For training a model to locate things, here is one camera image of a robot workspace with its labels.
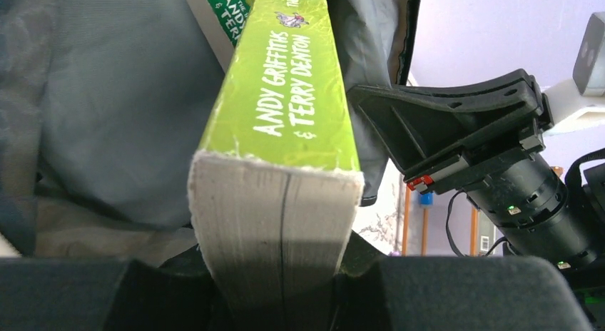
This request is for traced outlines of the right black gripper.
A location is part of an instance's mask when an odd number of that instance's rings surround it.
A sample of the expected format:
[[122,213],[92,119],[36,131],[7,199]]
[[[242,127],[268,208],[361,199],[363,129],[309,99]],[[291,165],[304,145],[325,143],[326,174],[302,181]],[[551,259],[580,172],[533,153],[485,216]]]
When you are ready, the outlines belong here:
[[522,69],[449,88],[357,85],[347,98],[421,193],[460,189],[530,159],[554,126],[546,94]]

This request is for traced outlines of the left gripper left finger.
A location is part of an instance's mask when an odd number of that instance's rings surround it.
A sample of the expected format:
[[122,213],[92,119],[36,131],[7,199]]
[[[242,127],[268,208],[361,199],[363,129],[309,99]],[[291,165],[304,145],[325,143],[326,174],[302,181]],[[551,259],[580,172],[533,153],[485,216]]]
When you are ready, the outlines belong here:
[[197,248],[134,258],[4,258],[3,330],[219,330],[223,304]]

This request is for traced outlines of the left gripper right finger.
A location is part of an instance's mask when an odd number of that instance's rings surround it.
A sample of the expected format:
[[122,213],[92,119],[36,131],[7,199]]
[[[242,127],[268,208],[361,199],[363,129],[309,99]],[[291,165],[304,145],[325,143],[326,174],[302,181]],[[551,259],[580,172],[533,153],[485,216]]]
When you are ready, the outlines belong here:
[[397,257],[352,233],[335,330],[591,330],[564,276],[536,257]]

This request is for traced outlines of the green illustrated book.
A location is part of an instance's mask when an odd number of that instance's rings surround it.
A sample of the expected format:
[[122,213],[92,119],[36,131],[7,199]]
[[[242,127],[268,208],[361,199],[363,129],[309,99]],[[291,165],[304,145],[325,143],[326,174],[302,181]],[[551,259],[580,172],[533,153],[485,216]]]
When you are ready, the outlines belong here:
[[254,0],[188,178],[240,329],[330,328],[363,186],[326,0]]
[[255,0],[186,0],[195,20],[224,71]]

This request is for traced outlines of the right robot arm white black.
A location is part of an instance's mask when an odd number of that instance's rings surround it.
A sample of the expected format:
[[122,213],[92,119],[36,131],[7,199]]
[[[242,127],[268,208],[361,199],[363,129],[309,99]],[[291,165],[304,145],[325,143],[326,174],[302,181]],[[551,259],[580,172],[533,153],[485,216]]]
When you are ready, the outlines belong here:
[[553,106],[533,75],[519,68],[449,88],[356,85],[347,97],[410,190],[465,194],[512,255],[548,260],[575,290],[604,287],[604,151],[555,173],[542,157]]

